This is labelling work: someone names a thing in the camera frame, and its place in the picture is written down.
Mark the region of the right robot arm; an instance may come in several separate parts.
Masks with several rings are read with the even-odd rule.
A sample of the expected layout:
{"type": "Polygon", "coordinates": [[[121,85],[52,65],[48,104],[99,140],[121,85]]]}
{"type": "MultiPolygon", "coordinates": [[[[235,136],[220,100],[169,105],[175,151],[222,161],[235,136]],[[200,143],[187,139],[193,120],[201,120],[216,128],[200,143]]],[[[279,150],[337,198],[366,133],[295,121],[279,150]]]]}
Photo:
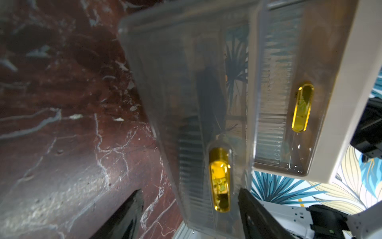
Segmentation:
{"type": "Polygon", "coordinates": [[[368,100],[333,182],[254,172],[251,193],[296,239],[381,238],[381,99],[368,100]]]}

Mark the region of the beige drawer organizer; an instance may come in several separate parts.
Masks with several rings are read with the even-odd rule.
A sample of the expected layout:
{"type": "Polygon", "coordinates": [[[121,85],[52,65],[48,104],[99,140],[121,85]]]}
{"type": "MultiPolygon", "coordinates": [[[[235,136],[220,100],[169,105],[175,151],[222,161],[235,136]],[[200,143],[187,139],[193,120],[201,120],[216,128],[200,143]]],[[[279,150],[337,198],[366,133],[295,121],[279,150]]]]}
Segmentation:
{"type": "Polygon", "coordinates": [[[381,1],[261,1],[248,20],[250,165],[333,181],[382,64],[381,1]]]}

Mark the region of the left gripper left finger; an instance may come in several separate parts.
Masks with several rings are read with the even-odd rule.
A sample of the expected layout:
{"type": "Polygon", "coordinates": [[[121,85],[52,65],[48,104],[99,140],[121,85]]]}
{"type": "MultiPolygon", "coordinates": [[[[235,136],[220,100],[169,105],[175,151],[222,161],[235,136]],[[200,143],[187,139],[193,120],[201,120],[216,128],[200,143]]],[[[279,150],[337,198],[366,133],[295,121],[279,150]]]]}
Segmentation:
{"type": "Polygon", "coordinates": [[[91,236],[91,239],[137,239],[143,209],[143,193],[138,189],[91,236]]]}

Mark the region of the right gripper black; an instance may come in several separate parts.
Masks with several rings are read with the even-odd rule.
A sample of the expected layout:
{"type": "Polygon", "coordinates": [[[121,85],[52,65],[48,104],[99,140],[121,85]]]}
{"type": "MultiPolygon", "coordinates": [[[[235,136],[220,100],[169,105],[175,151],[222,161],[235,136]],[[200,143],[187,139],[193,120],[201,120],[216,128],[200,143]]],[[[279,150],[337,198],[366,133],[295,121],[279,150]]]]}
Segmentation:
{"type": "Polygon", "coordinates": [[[350,144],[362,153],[362,161],[382,158],[382,100],[369,98],[350,144]]]}

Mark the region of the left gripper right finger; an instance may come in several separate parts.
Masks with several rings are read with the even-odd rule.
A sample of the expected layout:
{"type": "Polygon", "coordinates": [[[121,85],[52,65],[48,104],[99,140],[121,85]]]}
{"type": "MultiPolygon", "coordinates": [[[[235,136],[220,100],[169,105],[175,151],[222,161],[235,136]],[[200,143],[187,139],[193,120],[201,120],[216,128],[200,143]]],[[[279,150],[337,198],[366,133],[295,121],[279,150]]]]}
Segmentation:
{"type": "Polygon", "coordinates": [[[282,226],[290,224],[291,215],[286,207],[272,203],[261,203],[245,188],[238,194],[238,206],[246,239],[292,239],[293,236],[282,226]]]}

